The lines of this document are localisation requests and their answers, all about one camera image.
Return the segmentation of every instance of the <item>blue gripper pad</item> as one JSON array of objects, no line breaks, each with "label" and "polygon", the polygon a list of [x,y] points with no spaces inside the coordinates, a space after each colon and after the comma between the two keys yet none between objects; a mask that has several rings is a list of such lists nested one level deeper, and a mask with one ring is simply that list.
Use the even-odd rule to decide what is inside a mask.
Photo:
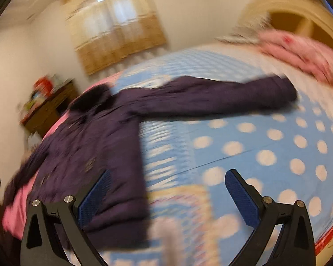
[{"label": "blue gripper pad", "polygon": [[231,170],[226,173],[225,184],[245,223],[256,228],[260,223],[259,209]]},{"label": "blue gripper pad", "polygon": [[111,173],[109,170],[106,170],[78,208],[78,224],[80,228],[93,219],[100,207],[102,199],[111,188],[111,184]]}]

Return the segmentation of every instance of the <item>screw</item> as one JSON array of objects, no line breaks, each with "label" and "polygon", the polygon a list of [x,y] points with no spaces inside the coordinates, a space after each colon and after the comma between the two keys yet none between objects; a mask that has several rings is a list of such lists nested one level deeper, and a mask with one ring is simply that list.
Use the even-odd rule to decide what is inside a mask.
[{"label": "screw", "polygon": [[38,206],[39,204],[40,204],[40,201],[38,199],[36,199],[32,202],[32,205],[35,207]]},{"label": "screw", "polygon": [[64,198],[64,202],[66,203],[70,203],[71,201],[73,201],[74,197],[72,195],[68,195]]},{"label": "screw", "polygon": [[266,204],[271,204],[273,202],[273,199],[269,196],[265,196],[263,200]]},{"label": "screw", "polygon": [[296,202],[297,206],[299,206],[300,208],[303,208],[305,206],[304,202],[302,202],[301,200],[298,200]]}]

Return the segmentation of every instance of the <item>curtain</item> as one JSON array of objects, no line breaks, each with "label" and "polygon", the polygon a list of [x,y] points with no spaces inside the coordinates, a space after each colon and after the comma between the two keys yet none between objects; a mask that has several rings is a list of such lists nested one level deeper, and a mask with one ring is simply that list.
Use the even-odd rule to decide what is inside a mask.
[{"label": "curtain", "polygon": [[61,0],[88,75],[166,43],[152,0]]}]

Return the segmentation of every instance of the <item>dark purple jacket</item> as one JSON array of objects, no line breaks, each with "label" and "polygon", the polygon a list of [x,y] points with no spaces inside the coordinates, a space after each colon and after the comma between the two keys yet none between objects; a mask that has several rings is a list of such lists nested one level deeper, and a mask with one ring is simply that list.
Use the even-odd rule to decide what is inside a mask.
[{"label": "dark purple jacket", "polygon": [[112,189],[84,228],[100,248],[146,239],[148,201],[143,177],[139,124],[144,119],[201,117],[278,109],[295,101],[287,78],[272,76],[245,84],[183,76],[159,88],[125,89],[111,95],[99,85],[77,98],[69,117],[31,155],[7,186],[4,206],[39,168],[27,210],[74,195],[101,170],[109,169]]}]

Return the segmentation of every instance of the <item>wooden headboard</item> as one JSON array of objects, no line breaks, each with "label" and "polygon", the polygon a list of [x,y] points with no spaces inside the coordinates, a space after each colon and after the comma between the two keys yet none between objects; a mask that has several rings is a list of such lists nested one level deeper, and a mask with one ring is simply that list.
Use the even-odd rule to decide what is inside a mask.
[{"label": "wooden headboard", "polygon": [[333,15],[313,0],[254,0],[239,18],[242,24],[269,13],[274,28],[311,37],[333,49]]}]

